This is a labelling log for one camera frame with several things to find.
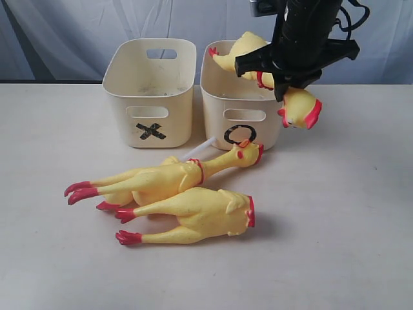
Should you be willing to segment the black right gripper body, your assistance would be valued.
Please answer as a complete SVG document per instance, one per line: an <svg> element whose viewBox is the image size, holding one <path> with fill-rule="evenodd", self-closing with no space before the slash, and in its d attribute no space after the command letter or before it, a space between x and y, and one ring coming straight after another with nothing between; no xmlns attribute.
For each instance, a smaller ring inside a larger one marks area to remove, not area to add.
<svg viewBox="0 0 413 310"><path fill-rule="evenodd" d="M289 87L304 89L318 80L322 70L344 58L354 60L360 48L354 40L323 39L293 42L280 39L243 56L237 56L237 76L247 72L270 73L274 95L282 101Z"/></svg>

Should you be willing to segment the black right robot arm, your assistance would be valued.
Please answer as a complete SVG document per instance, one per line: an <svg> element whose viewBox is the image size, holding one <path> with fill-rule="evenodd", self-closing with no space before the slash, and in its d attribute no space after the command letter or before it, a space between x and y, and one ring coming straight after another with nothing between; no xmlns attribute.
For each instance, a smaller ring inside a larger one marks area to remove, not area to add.
<svg viewBox="0 0 413 310"><path fill-rule="evenodd" d="M270 44L235 58L237 76L270 73L281 101L289 87L306 88L322 70L344 58L354 60L360 48L351 39L330 39L341 1L278 1Z"/></svg>

